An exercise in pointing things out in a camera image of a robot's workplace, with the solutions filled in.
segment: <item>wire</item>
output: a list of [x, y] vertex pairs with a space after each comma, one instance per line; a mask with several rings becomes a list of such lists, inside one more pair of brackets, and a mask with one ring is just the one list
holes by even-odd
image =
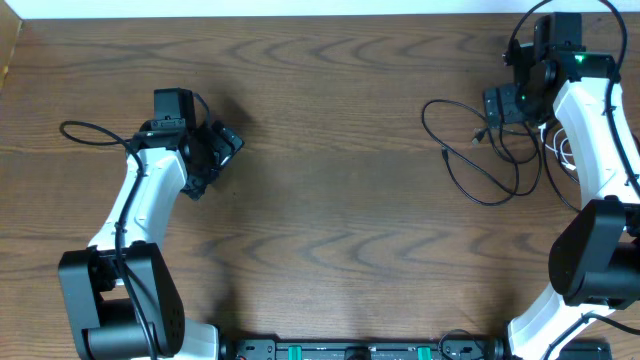
[[[77, 142], [78, 144], [91, 145], [91, 146], [110, 146], [110, 145], [118, 145], [118, 144], [120, 144], [118, 141], [88, 141], [88, 140], [79, 139], [79, 138], [77, 138], [75, 136], [69, 135], [69, 133], [64, 128], [67, 125], [78, 125], [76, 123], [93, 125], [91, 123], [84, 123], [84, 122], [80, 122], [80, 121], [65, 121], [65, 122], [60, 124], [60, 127], [58, 128], [58, 130], [60, 130], [60, 133], [62, 134], [62, 136], [66, 137], [67, 139], [69, 139], [69, 140], [71, 140], [73, 142]], [[123, 141], [124, 142], [130, 142], [131, 139], [126, 139], [126, 140], [123, 140]]]
[[[558, 147], [556, 146], [556, 144], [557, 144], [557, 138], [558, 138], [558, 134], [560, 134], [560, 133], [561, 133], [561, 132], [563, 132], [563, 131], [564, 131], [564, 128], [562, 127], [562, 128], [560, 128], [560, 129], [558, 129], [558, 131], [556, 131], [556, 133], [553, 135], [553, 148], [554, 148], [554, 149], [557, 149], [557, 151], [558, 151], [558, 152], [561, 152], [561, 151], [562, 151], [562, 144], [560, 144], [560, 145], [561, 145], [561, 146], [560, 146], [560, 148], [558, 148]], [[570, 154], [570, 153], [564, 153], [564, 155], [566, 155], [566, 156], [573, 156], [573, 154]]]
[[[545, 129], [546, 127], [547, 127], [547, 123], [544, 123], [544, 124], [542, 124], [542, 125], [540, 126], [540, 129]], [[563, 152], [562, 152], [562, 149], [558, 149], [558, 147], [556, 146], [556, 143], [557, 143], [557, 142], [556, 142], [556, 138], [557, 138], [557, 136], [558, 136], [558, 133], [560, 133], [560, 132], [562, 132], [562, 131], [564, 131], [564, 128], [560, 128], [558, 131], [556, 131], [555, 135], [553, 136], [553, 147], [551, 147], [551, 145], [549, 145], [549, 144], [545, 145], [545, 148], [546, 148], [546, 149], [549, 149], [549, 150], [551, 150], [551, 151], [553, 151], [553, 154], [554, 154], [556, 157], [558, 157], [558, 156], [559, 156], [559, 155], [558, 155], [558, 152], [563, 153]], [[542, 141], [542, 131], [540, 131], [540, 132], [539, 132], [539, 134], [540, 134], [540, 141]], [[563, 153], [563, 154], [564, 154], [563, 156], [573, 156], [573, 154], [571, 154], [571, 153]]]
[[578, 180], [577, 177], [573, 176], [573, 174], [570, 173], [569, 170], [567, 169], [567, 164], [568, 165], [572, 165], [572, 164], [570, 164], [568, 161], [563, 163], [562, 160], [560, 160], [560, 157], [556, 157], [556, 160], [558, 161], [558, 166], [560, 166], [560, 169], [562, 170], [562, 172], [564, 172], [565, 175], [567, 175], [569, 177], [569, 179], [571, 179], [571, 181], [573, 181], [574, 183], [580, 185], [580, 180]]
[[505, 133], [509, 134], [509, 135], [515, 135], [515, 136], [529, 136], [529, 133], [527, 132], [519, 132], [519, 131], [515, 131], [515, 130], [511, 130], [511, 129], [503, 129], [502, 131], [504, 131]]
[[124, 287], [127, 290], [127, 293], [129, 294], [129, 298], [131, 299], [131, 302], [133, 304], [133, 308], [134, 308], [134, 312], [136, 315], [136, 318], [138, 320], [138, 322], [140, 323], [140, 326], [142, 327], [142, 332], [144, 334], [145, 340], [147, 342], [147, 347], [149, 350], [149, 357], [152, 360], [156, 360], [158, 358], [158, 354], [156, 351], [156, 346], [155, 346], [155, 341], [154, 341], [154, 337], [153, 334], [151, 332], [151, 328], [149, 327], [149, 323], [147, 322], [146, 317], [144, 316], [144, 312], [142, 310], [142, 307], [140, 306], [140, 302], [138, 301], [138, 297], [136, 296], [136, 293], [133, 289], [133, 286], [131, 285], [131, 280], [129, 279], [129, 274], [128, 274], [128, 267], [124, 262], [123, 256], [122, 256], [122, 244], [124, 243], [124, 232], [125, 232], [125, 225], [126, 225], [126, 220], [127, 220], [127, 214], [129, 213], [129, 209], [131, 208], [131, 203], [133, 202], [133, 199], [136, 196], [136, 193], [138, 191], [138, 188], [140, 187], [140, 183], [142, 182], [142, 178], [144, 177], [144, 165], [142, 163], [142, 160], [140, 159], [140, 157], [138, 156], [138, 154], [136, 153], [136, 151], [131, 147], [131, 145], [129, 145], [127, 143], [126, 140], [123, 140], [121, 137], [119, 137], [118, 135], [112, 133], [111, 131], [100, 127], [98, 125], [95, 124], [91, 124], [91, 123], [87, 123], [87, 122], [82, 122], [82, 121], [64, 121], [60, 124], [59, 130], [60, 133], [62, 133], [62, 135], [64, 135], [66, 138], [70, 139], [71, 141], [80, 143], [80, 144], [85, 144], [85, 145], [94, 145], [94, 146], [105, 146], [105, 142], [102, 143], [96, 143], [96, 142], [92, 142], [92, 141], [85, 141], [82, 139], [78, 139], [76, 137], [70, 136], [67, 134], [67, 132], [65, 131], [65, 127], [67, 126], [81, 126], [81, 127], [86, 127], [89, 129], [93, 129], [96, 131], [99, 131], [109, 137], [111, 137], [112, 139], [114, 139], [115, 141], [113, 141], [113, 145], [115, 144], [120, 144], [122, 146], [124, 146], [124, 148], [127, 150], [127, 152], [133, 157], [133, 159], [136, 161], [136, 164], [138, 165], [138, 170], [136, 173], [136, 178], [135, 181], [133, 182], [133, 186], [131, 187], [131, 191], [129, 192], [129, 195], [127, 196], [127, 199], [125, 200], [124, 206], [122, 207], [122, 211], [120, 212], [120, 217], [118, 218], [118, 221], [115, 223], [115, 229], [116, 229], [116, 234], [115, 234], [115, 253], [116, 253], [116, 265], [118, 268], [118, 273], [120, 275], [120, 278], [122, 279], [122, 282], [124, 283]]
[[[529, 128], [527, 127], [526, 124], [521, 124], [525, 129], [527, 129], [528, 133], [526, 133], [527, 136], [531, 137], [533, 135], [533, 133], [531, 132], [531, 130], [529, 130]], [[504, 156], [502, 154], [502, 152], [498, 149], [498, 147], [495, 144], [495, 141], [493, 141], [493, 136], [491, 135], [491, 133], [489, 132], [489, 141], [491, 143], [491, 147], [493, 148], [493, 151], [495, 151], [495, 153], [498, 155], [498, 157], [500, 157], [502, 160], [511, 163], [511, 159], [509, 159], [508, 157]], [[516, 160], [516, 162], [518, 163], [518, 165], [522, 165], [522, 164], [527, 164], [529, 163], [531, 160], [533, 160], [536, 155], [538, 155], [538, 142], [535, 139], [535, 135], [533, 135], [533, 143], [534, 143], [534, 151], [531, 154], [531, 156], [529, 156], [528, 158], [526, 158], [525, 160]]]
[[[547, 136], [549, 136], [549, 129], [552, 128], [553, 126], [548, 126], [546, 127], [544, 130], [542, 130], [543, 135], [542, 135], [542, 146], [546, 146], [547, 145]], [[570, 209], [572, 209], [575, 212], [580, 212], [580, 210], [578, 210], [578, 208], [576, 208], [575, 206], [571, 205], [569, 203], [569, 201], [562, 195], [562, 193], [560, 192], [560, 190], [558, 189], [558, 186], [556, 186], [555, 181], [553, 181], [553, 177], [551, 176], [551, 171], [549, 171], [549, 164], [547, 163], [547, 152], [543, 151], [543, 156], [542, 159], [544, 160], [544, 171], [547, 173], [547, 177], [549, 178], [549, 182], [551, 183], [551, 187], [553, 188], [553, 191], [556, 192], [556, 194], [558, 195], [558, 197], [560, 198], [560, 200], [562, 200], [562, 202], [567, 205]]]
[[620, 47], [620, 55], [618, 56], [618, 61], [609, 77], [609, 84], [607, 85], [607, 90], [605, 92], [605, 110], [604, 112], [607, 115], [607, 121], [609, 123], [609, 129], [611, 130], [611, 137], [613, 138], [613, 143], [618, 150], [618, 155], [620, 156], [620, 161], [622, 162], [622, 166], [624, 167], [625, 172], [627, 173], [627, 178], [631, 183], [631, 186], [635, 190], [636, 194], [640, 196], [640, 184], [638, 184], [638, 179], [636, 178], [636, 174], [631, 168], [631, 163], [629, 162], [629, 158], [627, 157], [627, 153], [624, 151], [624, 147], [622, 146], [622, 141], [620, 140], [620, 134], [618, 134], [618, 129], [616, 127], [615, 119], [613, 118], [614, 107], [611, 105], [611, 96], [613, 93], [613, 86], [615, 82], [618, 80], [620, 76], [620, 68], [622, 68], [622, 62], [624, 61], [624, 55], [627, 51], [627, 27], [624, 24], [624, 20], [622, 16], [618, 12], [615, 6], [613, 6], [607, 0], [599, 0], [606, 7], [611, 10], [611, 13], [618, 21], [618, 26], [620, 27], [620, 32], [622, 35], [622, 45]]
[[[506, 203], [507, 201], [511, 200], [514, 196], [525, 196], [525, 195], [529, 195], [531, 194], [535, 188], [538, 185], [538, 182], [540, 180], [540, 175], [542, 173], [542, 156], [540, 154], [540, 150], [538, 149], [538, 140], [536, 139], [535, 135], [533, 135], [533, 133], [531, 132], [531, 129], [529, 129], [526, 125], [523, 125], [525, 130], [527, 130], [527, 133], [529, 135], [529, 137], [532, 139], [533, 144], [535, 145], [536, 148], [536, 154], [538, 156], [538, 175], [536, 177], [535, 182], [533, 183], [533, 185], [531, 186], [531, 188], [523, 193], [518, 193], [518, 187], [520, 185], [520, 170], [518, 167], [518, 161], [513, 157], [513, 155], [511, 154], [511, 152], [509, 151], [509, 149], [507, 149], [506, 145], [504, 144], [503, 141], [503, 123], [500, 123], [500, 128], [499, 128], [499, 133], [498, 133], [498, 140], [500, 142], [500, 146], [504, 149], [504, 152], [506, 154], [505, 158], [508, 158], [508, 161], [505, 159], [505, 161], [513, 164], [514, 166], [514, 170], [515, 170], [515, 185], [513, 190], [508, 188], [507, 186], [505, 186], [504, 184], [502, 184], [500, 181], [498, 181], [496, 178], [494, 178], [491, 174], [489, 174], [486, 170], [482, 169], [481, 167], [479, 167], [477, 164], [475, 164], [474, 162], [472, 162], [471, 160], [467, 159], [466, 157], [464, 157], [463, 155], [461, 155], [460, 153], [458, 153], [455, 149], [453, 149], [451, 146], [447, 145], [446, 143], [444, 143], [442, 140], [440, 140], [430, 129], [429, 126], [427, 125], [427, 120], [426, 120], [426, 110], [427, 107], [433, 103], [445, 103], [445, 104], [450, 104], [450, 105], [455, 105], [455, 106], [459, 106], [462, 107], [464, 109], [469, 110], [470, 112], [472, 112], [473, 114], [475, 114], [476, 116], [478, 116], [480, 119], [484, 120], [486, 122], [486, 118], [484, 117], [484, 115], [482, 115], [480, 112], [478, 112], [476, 109], [467, 106], [465, 104], [462, 104], [460, 102], [457, 101], [452, 101], [452, 100], [444, 100], [444, 99], [434, 99], [434, 100], [430, 100], [428, 101], [424, 107], [422, 108], [422, 112], [421, 112], [421, 117], [422, 117], [422, 126], [424, 127], [424, 129], [427, 131], [427, 133], [429, 134], [429, 136], [431, 136], [431, 138], [437, 142], [438, 144], [440, 144], [440, 146], [442, 146], [442, 158], [444, 159], [445, 165], [447, 166], [447, 171], [449, 172], [449, 176], [451, 177], [451, 180], [453, 181], [453, 183], [456, 185], [456, 187], [467, 197], [469, 198], [471, 201], [473, 201], [476, 204], [480, 204], [480, 205], [484, 205], [484, 206], [498, 206], [498, 205], [502, 205], [504, 203]], [[494, 147], [494, 150], [497, 150], [497, 147], [494, 143], [493, 140], [493, 135], [491, 134], [491, 131], [488, 129], [484, 129], [481, 131], [482, 135], [484, 135], [484, 132], [487, 132], [489, 134], [489, 138], [491, 140], [492, 146]], [[504, 191], [505, 193], [507, 193], [507, 196], [505, 198], [503, 198], [502, 200], [498, 200], [495, 202], [486, 202], [486, 201], [482, 201], [479, 200], [477, 198], [475, 198], [474, 196], [472, 196], [469, 192], [467, 192], [462, 185], [460, 185], [460, 183], [458, 182], [458, 180], [456, 179], [455, 175], [453, 174], [453, 171], [451, 169], [451, 165], [449, 163], [449, 153], [452, 153], [453, 155], [457, 156], [458, 158], [460, 158], [462, 161], [464, 161], [465, 163], [467, 163], [467, 165], [471, 166], [472, 168], [474, 168], [476, 171], [479, 171], [481, 174], [483, 174], [484, 176], [486, 176], [491, 182], [493, 182], [496, 186], [498, 186], [502, 191]]]
[[453, 360], [451, 357], [449, 357], [447, 354], [444, 353], [443, 351], [443, 344], [444, 341], [447, 337], [449, 337], [451, 334], [453, 333], [463, 333], [465, 335], [468, 335], [471, 338], [471, 341], [473, 341], [473, 343], [476, 345], [476, 347], [478, 348], [478, 350], [480, 350], [480, 352], [482, 353], [482, 356], [475, 358], [475, 359], [471, 359], [471, 360], [480, 360], [484, 358], [484, 347], [481, 346], [478, 341], [476, 340], [476, 338], [471, 335], [470, 332], [468, 332], [467, 330], [464, 329], [453, 329], [451, 331], [449, 331], [448, 333], [444, 334], [444, 336], [442, 338], [440, 338], [440, 341], [438, 342], [438, 352], [440, 353], [440, 356], [446, 360]]
[[544, 354], [543, 359], [544, 360], [548, 360], [549, 357], [551, 357], [551, 353], [553, 353], [553, 350], [558, 347], [558, 345], [560, 345], [567, 337], [569, 337], [571, 334], [573, 334], [580, 326], [584, 325], [584, 324], [589, 324], [589, 320], [590, 319], [596, 319], [596, 320], [600, 320], [603, 323], [612, 326], [618, 330], [624, 331], [628, 334], [631, 335], [636, 335], [636, 336], [640, 336], [640, 329], [634, 329], [632, 327], [626, 326], [624, 324], [621, 324], [615, 320], [611, 320], [607, 317], [604, 317], [602, 315], [598, 315], [598, 314], [594, 314], [594, 313], [587, 313], [587, 314], [583, 314], [580, 319], [578, 321], [576, 321], [575, 323], [573, 323], [567, 330], [565, 330], [562, 335], [560, 335], [560, 337], [558, 337], [554, 342], [552, 342], [551, 344], [549, 344], [549, 348], [547, 349], [547, 351]]
[[518, 34], [518, 30], [520, 30], [520, 27], [522, 26], [522, 24], [524, 24], [525, 20], [527, 20], [527, 18], [533, 14], [534, 11], [538, 10], [540, 7], [542, 7], [545, 4], [550, 3], [551, 0], [543, 0], [541, 2], [539, 2], [538, 4], [536, 4], [534, 7], [531, 8], [531, 10], [527, 11], [526, 14], [524, 14], [524, 16], [522, 16], [522, 19], [520, 19], [520, 22], [518, 22], [518, 25], [516, 25], [516, 27], [513, 29], [513, 32], [511, 33], [511, 37], [509, 38], [509, 44], [507, 45], [507, 54], [509, 55], [509, 52], [511, 52], [511, 49], [513, 47], [513, 42], [516, 39], [516, 35]]
[[194, 92], [193, 93], [193, 97], [196, 98], [196, 100], [198, 100], [198, 102], [200, 103], [200, 105], [202, 105], [202, 107], [204, 108], [204, 110], [206, 111], [206, 115], [204, 118], [205, 123], [207, 124], [207, 127], [211, 127], [211, 111], [209, 110], [209, 106], [207, 105], [206, 102], [204, 102], [204, 100], [202, 99], [202, 97], [200, 96], [200, 94]]
[[562, 142], [560, 142], [560, 148], [559, 148], [559, 150], [560, 150], [560, 155], [562, 155], [562, 160], [564, 160], [564, 162], [565, 162], [566, 164], [573, 165], [573, 164], [572, 164], [572, 163], [567, 159], [567, 156], [573, 156], [573, 154], [564, 152], [564, 146], [565, 146], [566, 144], [568, 144], [568, 143], [569, 143], [569, 138], [564, 138], [564, 140], [562, 140]]

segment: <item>white wall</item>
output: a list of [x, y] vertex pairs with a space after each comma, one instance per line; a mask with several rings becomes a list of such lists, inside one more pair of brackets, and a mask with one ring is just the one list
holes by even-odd
[[[640, 0], [611, 0], [640, 11]], [[23, 19], [523, 13], [538, 0], [6, 0]], [[544, 12], [607, 11], [597, 0], [556, 0]]]

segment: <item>white cable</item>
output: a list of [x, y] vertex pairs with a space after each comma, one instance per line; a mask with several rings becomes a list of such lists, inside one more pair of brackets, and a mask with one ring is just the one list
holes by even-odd
[[562, 140], [562, 142], [560, 143], [560, 147], [558, 148], [558, 150], [560, 151], [560, 155], [562, 155], [562, 160], [564, 160], [562, 162], [562, 165], [564, 165], [564, 167], [566, 167], [567, 169], [574, 171], [576, 169], [576, 166], [573, 165], [571, 162], [569, 162], [569, 160], [567, 160], [567, 156], [571, 155], [571, 154], [567, 154], [564, 152], [564, 143], [568, 142], [569, 139], [565, 138], [564, 140]]
[[558, 151], [558, 148], [556, 147], [557, 144], [557, 138], [558, 138], [558, 134], [560, 134], [561, 132], [564, 131], [564, 128], [560, 128], [558, 129], [558, 131], [556, 131], [556, 133], [553, 135], [553, 148], [556, 149], [556, 151]]
[[[544, 130], [547, 128], [547, 123], [544, 123], [540, 126], [538, 126], [538, 129], [540, 129], [540, 143], [544, 144], [544, 139], [542, 138], [542, 134], [544, 133]], [[558, 157], [558, 151], [556, 150], [556, 143], [555, 141], [553, 142], [553, 147], [551, 147], [549, 144], [545, 144], [545, 146], [547, 147], [547, 149], [553, 151], [553, 153], [555, 154], [556, 157]]]

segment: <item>green connector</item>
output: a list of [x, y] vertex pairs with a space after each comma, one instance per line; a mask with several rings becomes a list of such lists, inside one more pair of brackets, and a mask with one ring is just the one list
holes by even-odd
[[418, 360], [431, 360], [431, 348], [429, 348], [429, 347], [419, 347], [418, 348]]
[[302, 348], [300, 346], [289, 346], [289, 360], [302, 360]]

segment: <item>wooden table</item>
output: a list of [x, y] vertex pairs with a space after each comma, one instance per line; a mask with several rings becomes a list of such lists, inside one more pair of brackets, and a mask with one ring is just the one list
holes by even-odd
[[[201, 93], [246, 140], [199, 202], [180, 196], [173, 210], [164, 257], [189, 317], [234, 336], [500, 334], [547, 284], [549, 248], [574, 214], [545, 178], [533, 196], [472, 204], [419, 114], [432, 98], [482, 109], [483, 89], [511, 80], [500, 55], [518, 19], [27, 22], [0, 96], [0, 356], [75, 356], [57, 264], [86, 246], [124, 178], [121, 148], [71, 143], [58, 124], [128, 136], [152, 116], [153, 90], [176, 86]], [[625, 112], [637, 133], [640, 15], [625, 19]], [[585, 16], [584, 29], [590, 49], [617, 51], [610, 15]], [[471, 147], [478, 118], [441, 105], [429, 119], [513, 181], [488, 145]], [[516, 156], [531, 151], [526, 139], [507, 140]], [[503, 195], [452, 165], [478, 197]], [[524, 167], [523, 186], [535, 171]], [[577, 202], [577, 187], [554, 171]], [[638, 327], [640, 308], [614, 318]], [[586, 335], [610, 341], [616, 358], [640, 353], [637, 339], [602, 324]]]

